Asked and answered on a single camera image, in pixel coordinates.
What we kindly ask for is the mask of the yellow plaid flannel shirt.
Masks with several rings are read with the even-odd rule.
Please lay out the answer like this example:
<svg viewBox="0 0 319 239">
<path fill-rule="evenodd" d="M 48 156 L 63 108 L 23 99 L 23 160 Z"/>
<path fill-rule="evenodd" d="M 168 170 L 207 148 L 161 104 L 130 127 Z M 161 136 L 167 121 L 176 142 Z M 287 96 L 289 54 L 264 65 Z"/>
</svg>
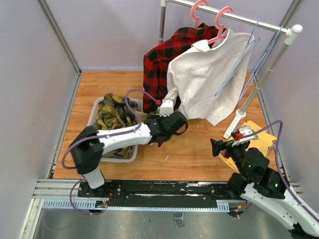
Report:
<svg viewBox="0 0 319 239">
<path fill-rule="evenodd" d="M 128 98 L 130 107 L 137 113 L 142 121 L 155 119 L 154 113 L 143 113 L 138 109 L 138 102 Z M 99 112 L 96 117 L 97 125 L 96 130 L 111 130 L 120 129 L 137 125 L 139 121 L 135 115 L 129 110 L 125 102 L 125 96 L 118 96 L 112 93 L 106 94 L 104 99 L 99 102 Z M 127 147 L 120 148 L 123 154 L 126 154 Z"/>
</svg>

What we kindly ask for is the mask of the white shirt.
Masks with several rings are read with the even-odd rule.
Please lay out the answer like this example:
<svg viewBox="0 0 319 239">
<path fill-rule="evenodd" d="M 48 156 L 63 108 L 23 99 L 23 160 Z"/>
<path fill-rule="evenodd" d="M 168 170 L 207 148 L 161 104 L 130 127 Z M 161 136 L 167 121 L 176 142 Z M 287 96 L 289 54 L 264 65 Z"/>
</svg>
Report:
<svg viewBox="0 0 319 239">
<path fill-rule="evenodd" d="M 177 102 L 187 119 L 206 119 L 213 126 L 235 109 L 244 86 L 250 56 L 230 79 L 218 96 L 216 91 L 225 81 L 250 33 L 224 32 L 226 38 L 211 46 L 200 40 L 174 58 L 167 69 L 166 99 Z"/>
</svg>

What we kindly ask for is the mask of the blue wire hanger of grey shirt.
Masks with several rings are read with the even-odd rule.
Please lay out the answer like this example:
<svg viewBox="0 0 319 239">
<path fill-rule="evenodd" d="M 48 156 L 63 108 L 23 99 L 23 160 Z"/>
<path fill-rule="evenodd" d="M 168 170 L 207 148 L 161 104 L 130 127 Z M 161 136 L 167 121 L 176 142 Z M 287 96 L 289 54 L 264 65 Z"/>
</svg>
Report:
<svg viewBox="0 0 319 239">
<path fill-rule="evenodd" d="M 242 90 L 242 93 L 239 97 L 238 102 L 241 101 L 241 99 L 244 97 L 244 95 L 246 94 L 246 92 L 248 91 L 249 87 L 252 85 L 253 81 L 255 80 L 255 78 L 257 77 L 257 74 L 259 73 L 259 71 L 261 70 L 262 66 L 264 65 L 264 63 L 266 62 L 271 50 L 273 49 L 281 30 L 283 29 L 283 26 L 280 26 L 280 29 L 278 30 L 277 33 L 275 33 L 274 37 L 272 38 L 272 40 L 270 41 L 267 49 L 265 50 L 263 56 L 260 58 L 259 62 L 257 63 L 256 67 L 254 68 L 254 70 L 251 73 L 251 76 L 249 78 L 249 80 L 247 81 L 245 87 Z"/>
</svg>

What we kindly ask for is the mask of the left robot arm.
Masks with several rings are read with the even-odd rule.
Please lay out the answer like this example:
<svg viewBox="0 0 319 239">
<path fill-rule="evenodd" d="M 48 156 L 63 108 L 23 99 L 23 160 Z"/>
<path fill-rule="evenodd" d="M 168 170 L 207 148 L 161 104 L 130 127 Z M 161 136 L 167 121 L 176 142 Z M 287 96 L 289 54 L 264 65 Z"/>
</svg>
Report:
<svg viewBox="0 0 319 239">
<path fill-rule="evenodd" d="M 93 126 L 88 126 L 70 144 L 69 152 L 77 173 L 82 175 L 88 184 L 89 192 L 94 197 L 103 197 L 111 191 L 107 189 L 104 175 L 99 169 L 102 156 L 127 146 L 152 143 L 161 146 L 173 135 L 181 135 L 179 130 L 183 127 L 187 129 L 188 122 L 180 112 L 113 130 L 95 130 Z"/>
</svg>

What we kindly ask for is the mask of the blue wire hanger with plaid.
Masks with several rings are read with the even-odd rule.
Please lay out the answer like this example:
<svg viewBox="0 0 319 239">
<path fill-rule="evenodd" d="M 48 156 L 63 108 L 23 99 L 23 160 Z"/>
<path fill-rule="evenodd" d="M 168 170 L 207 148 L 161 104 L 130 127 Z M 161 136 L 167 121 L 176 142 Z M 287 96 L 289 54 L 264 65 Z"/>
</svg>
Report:
<svg viewBox="0 0 319 239">
<path fill-rule="evenodd" d="M 252 39 L 253 33 L 254 33 L 255 29 L 257 28 L 259 22 L 260 22 L 260 20 L 257 20 L 257 22 L 256 22 L 255 26 L 253 27 L 253 30 L 250 34 L 250 37 L 247 40 L 247 43 L 246 43 L 246 46 L 244 47 L 244 50 L 242 51 L 242 53 L 239 55 L 238 59 L 234 63 L 234 65 L 233 65 L 232 69 L 230 70 L 229 74 L 227 75 L 225 81 L 222 83 L 220 88 L 216 91 L 215 96 L 218 96 L 220 94 L 220 92 L 223 90 L 223 88 L 227 85 L 227 83 L 230 81 L 230 79 L 234 76 L 234 74 L 241 67 L 241 65 L 243 64 L 243 61 L 245 61 L 246 58 L 251 55 L 251 52 L 255 48 L 254 44 L 259 43 L 259 41 L 261 39 L 260 37 L 257 38 L 257 40 L 255 38 Z"/>
</svg>

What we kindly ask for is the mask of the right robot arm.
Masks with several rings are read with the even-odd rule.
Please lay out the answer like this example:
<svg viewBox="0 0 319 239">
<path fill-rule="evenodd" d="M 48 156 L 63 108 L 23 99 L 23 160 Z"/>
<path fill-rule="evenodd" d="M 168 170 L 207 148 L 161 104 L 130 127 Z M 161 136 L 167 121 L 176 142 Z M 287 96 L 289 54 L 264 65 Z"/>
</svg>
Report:
<svg viewBox="0 0 319 239">
<path fill-rule="evenodd" d="M 269 159 L 248 140 L 210 140 L 213 156 L 231 158 L 238 172 L 226 184 L 231 199 L 242 198 L 258 206 L 277 219 L 295 239 L 319 237 L 319 215 L 310 209 L 295 193 L 286 187 L 280 173 L 269 167 Z"/>
</svg>

